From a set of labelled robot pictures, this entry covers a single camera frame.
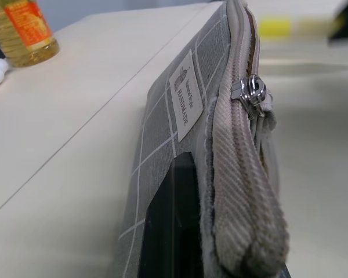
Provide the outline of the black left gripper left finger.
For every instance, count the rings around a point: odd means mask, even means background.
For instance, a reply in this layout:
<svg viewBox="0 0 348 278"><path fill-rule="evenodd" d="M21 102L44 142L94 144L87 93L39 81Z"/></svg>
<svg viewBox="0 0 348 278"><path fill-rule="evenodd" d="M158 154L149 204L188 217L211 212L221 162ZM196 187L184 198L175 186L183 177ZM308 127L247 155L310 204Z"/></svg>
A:
<svg viewBox="0 0 348 278"><path fill-rule="evenodd" d="M174 158L146 212L139 277L202 277L200 200L192 154Z"/></svg>

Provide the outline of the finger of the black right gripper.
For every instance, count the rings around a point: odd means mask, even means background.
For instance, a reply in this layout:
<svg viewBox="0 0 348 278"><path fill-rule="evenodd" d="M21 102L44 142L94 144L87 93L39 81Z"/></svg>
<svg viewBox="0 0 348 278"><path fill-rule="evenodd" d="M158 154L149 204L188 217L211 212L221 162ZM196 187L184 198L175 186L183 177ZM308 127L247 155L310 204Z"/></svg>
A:
<svg viewBox="0 0 348 278"><path fill-rule="evenodd" d="M348 41L348 1L335 16L327 41L329 44Z"/></svg>

